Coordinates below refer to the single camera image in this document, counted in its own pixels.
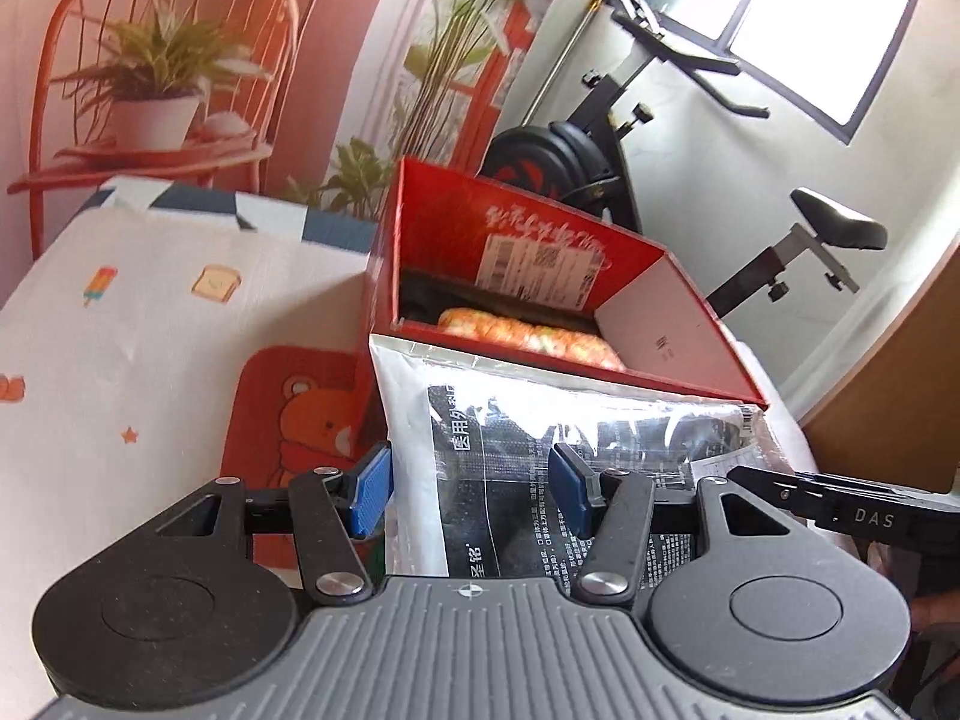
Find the plastic packaging bag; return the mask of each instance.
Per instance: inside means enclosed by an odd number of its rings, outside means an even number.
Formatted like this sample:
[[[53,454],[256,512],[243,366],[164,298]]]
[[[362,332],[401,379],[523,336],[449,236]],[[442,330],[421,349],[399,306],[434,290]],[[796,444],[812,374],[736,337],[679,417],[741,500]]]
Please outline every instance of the plastic packaging bag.
[[[589,543],[546,485],[554,442],[598,470],[691,488],[696,464],[755,445],[755,406],[666,394],[371,336],[394,447],[387,572],[552,576],[568,589]],[[769,463],[757,445],[752,461]],[[691,536],[651,538],[645,584],[692,557]]]

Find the barcode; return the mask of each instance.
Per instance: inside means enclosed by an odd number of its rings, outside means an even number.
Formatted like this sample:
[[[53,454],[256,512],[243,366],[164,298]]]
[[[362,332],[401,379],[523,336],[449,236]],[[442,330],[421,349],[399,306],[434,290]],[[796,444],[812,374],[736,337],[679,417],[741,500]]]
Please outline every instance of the barcode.
[[[534,268],[555,268],[559,257],[560,250],[558,247],[541,245],[534,255]]]
[[[490,289],[499,292],[503,288],[503,282],[507,278],[507,268],[510,266],[510,258],[514,254],[513,241],[501,241],[496,250],[496,260],[493,261],[493,273],[490,277]]]
[[[577,295],[576,307],[578,309],[584,307],[584,303],[587,302],[587,295],[590,294],[590,290],[593,289],[593,282],[596,281],[597,271],[594,268],[591,268],[587,275],[584,276],[584,280],[580,283],[580,291]]]
[[[740,413],[743,415],[743,430],[741,435],[748,439],[754,435],[754,406],[741,406]]]

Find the orange chair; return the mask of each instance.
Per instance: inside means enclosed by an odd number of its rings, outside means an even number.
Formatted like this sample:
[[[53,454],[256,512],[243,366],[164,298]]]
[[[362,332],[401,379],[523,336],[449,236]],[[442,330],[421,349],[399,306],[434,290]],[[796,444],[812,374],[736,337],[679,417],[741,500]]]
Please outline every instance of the orange chair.
[[[69,98],[71,84],[51,84],[52,77],[98,62],[103,36],[98,20],[139,22],[150,15],[153,0],[61,0],[47,28],[32,108],[29,172],[8,187],[8,194],[30,196],[30,234],[34,259],[43,247],[43,194],[47,190],[97,186],[118,172],[171,180],[194,180],[210,186],[219,170],[245,166],[248,189],[260,187],[261,163],[270,157],[270,139],[280,114],[278,92],[291,73],[298,45],[296,0],[169,0],[176,14],[225,23],[253,49],[253,61],[272,78],[244,79],[232,92],[215,92],[208,112],[233,111],[251,127],[243,141],[216,148],[186,149],[162,165],[104,165],[78,156],[100,148],[109,118],[109,103],[79,113],[83,100]]]

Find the metal pivot bolt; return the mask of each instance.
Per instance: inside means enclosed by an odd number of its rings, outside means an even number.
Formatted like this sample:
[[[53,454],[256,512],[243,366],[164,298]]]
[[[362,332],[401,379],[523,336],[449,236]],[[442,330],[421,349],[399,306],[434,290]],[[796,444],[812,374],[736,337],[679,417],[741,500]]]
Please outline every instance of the metal pivot bolt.
[[[595,70],[588,70],[584,73],[584,77],[580,79],[581,83],[587,87],[587,89],[592,89],[594,86],[600,83],[600,79],[603,76],[597,73]]]
[[[613,571],[591,571],[580,577],[580,586],[593,595],[617,595],[627,589],[627,580]]]
[[[341,598],[357,594],[363,587],[363,579],[349,571],[333,571],[329,574],[323,574],[317,580],[317,589],[321,593]]]
[[[654,121],[653,111],[643,103],[637,103],[632,110],[632,114],[634,114],[636,124],[649,124]]]

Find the window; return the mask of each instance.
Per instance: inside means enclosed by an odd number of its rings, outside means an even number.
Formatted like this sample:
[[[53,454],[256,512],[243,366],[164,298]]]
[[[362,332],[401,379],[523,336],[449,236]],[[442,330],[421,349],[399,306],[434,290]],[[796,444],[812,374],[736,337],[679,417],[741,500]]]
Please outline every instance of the window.
[[[916,0],[648,0],[666,28],[719,55],[849,143]]]

